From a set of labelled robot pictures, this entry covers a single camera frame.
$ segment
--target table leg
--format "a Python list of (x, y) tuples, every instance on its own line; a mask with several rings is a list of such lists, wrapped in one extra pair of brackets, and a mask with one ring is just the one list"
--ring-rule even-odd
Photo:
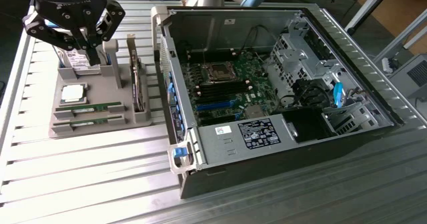
[(386, 46), (386, 48), (381, 51), (378, 56), (374, 58), (373, 62), (375, 64), (381, 63), (383, 58), (393, 58), (397, 54), (397, 52), (402, 49), (402, 47), (406, 46), (406, 48), (410, 48), (411, 45), (422, 38), (422, 36), (426, 34), (427, 28), (425, 27), (421, 32), (414, 36), (414, 38), (403, 44), (414, 30), (421, 27), (425, 22), (427, 21), (427, 9), (423, 11), (423, 13), (417, 17), (417, 19), (413, 21), (413, 23), (406, 27), (406, 29), (401, 32), (401, 34), (397, 36), (397, 38), (390, 42), (390, 44)]
[(349, 28), (353, 28), (357, 23), (361, 21), (361, 18), (363, 17), (363, 15), (367, 13), (370, 7), (373, 6), (373, 4), (377, 2), (378, 0), (366, 0), (363, 6), (361, 7), (358, 13), (354, 15), (351, 21), (349, 22), (345, 30), (347, 31)]

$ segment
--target blue tab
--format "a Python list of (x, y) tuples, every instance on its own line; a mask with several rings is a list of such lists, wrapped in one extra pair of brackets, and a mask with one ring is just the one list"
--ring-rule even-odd
[(172, 92), (172, 89), (174, 89), (174, 83), (171, 82), (171, 83), (168, 84), (167, 92), (168, 92), (168, 93)]
[(343, 83), (338, 82), (334, 87), (334, 104), (337, 105), (338, 108), (343, 106), (342, 95), (343, 95)]
[(186, 147), (178, 147), (174, 149), (174, 158), (183, 158), (188, 155), (188, 151)]

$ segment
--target white label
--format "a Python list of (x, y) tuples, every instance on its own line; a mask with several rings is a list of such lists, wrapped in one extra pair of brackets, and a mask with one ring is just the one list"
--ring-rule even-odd
[(224, 20), (224, 25), (234, 25), (237, 22), (237, 19), (226, 19)]
[(88, 121), (88, 122), (84, 122), (84, 123), (78, 123), (78, 124), (71, 124), (72, 127), (82, 127), (82, 126), (88, 126), (88, 125), (94, 125), (95, 122), (92, 121)]
[(75, 103), (78, 102), (80, 99), (67, 99), (64, 100), (66, 103)]
[(72, 110), (74, 113), (91, 113), (95, 112), (95, 108), (86, 108), (86, 109), (78, 109)]
[(230, 128), (230, 125), (215, 127), (216, 135), (231, 133), (232, 129)]
[(71, 67), (74, 68), (75, 71), (100, 69), (99, 64), (91, 66), (87, 56), (79, 54), (76, 49), (66, 51), (66, 55), (68, 57)]

